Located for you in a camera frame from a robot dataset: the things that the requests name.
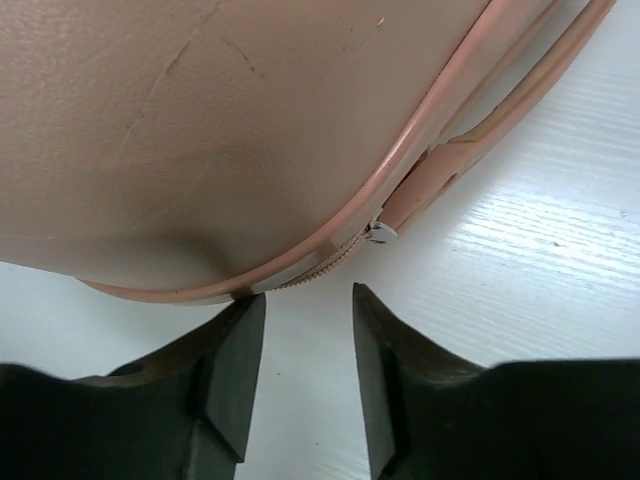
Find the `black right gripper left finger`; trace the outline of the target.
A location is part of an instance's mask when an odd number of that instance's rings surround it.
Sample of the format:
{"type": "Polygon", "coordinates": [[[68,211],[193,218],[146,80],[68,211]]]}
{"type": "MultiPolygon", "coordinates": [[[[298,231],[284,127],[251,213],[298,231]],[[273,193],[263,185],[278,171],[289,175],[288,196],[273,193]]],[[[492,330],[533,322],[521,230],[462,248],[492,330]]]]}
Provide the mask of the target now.
{"type": "Polygon", "coordinates": [[[266,298],[105,376],[1,368],[5,479],[231,479],[246,455],[266,298]]]}

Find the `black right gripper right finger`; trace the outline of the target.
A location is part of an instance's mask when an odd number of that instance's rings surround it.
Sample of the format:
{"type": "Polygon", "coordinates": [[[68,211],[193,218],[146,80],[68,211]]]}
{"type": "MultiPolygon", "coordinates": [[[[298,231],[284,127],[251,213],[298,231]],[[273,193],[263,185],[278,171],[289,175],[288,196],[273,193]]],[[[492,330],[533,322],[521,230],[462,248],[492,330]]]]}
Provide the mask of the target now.
{"type": "Polygon", "coordinates": [[[639,363],[543,360],[485,368],[352,291],[375,479],[635,479],[639,363]]]}

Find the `pink hard-shell suitcase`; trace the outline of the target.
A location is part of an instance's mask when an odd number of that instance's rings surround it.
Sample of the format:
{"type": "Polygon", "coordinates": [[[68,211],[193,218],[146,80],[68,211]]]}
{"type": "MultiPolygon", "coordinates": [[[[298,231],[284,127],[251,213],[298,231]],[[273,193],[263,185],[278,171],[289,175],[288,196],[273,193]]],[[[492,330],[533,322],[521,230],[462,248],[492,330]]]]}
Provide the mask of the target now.
{"type": "Polygon", "coordinates": [[[1,258],[204,304],[386,243],[551,89],[589,1],[455,128],[556,1],[5,1],[1,258]]]}

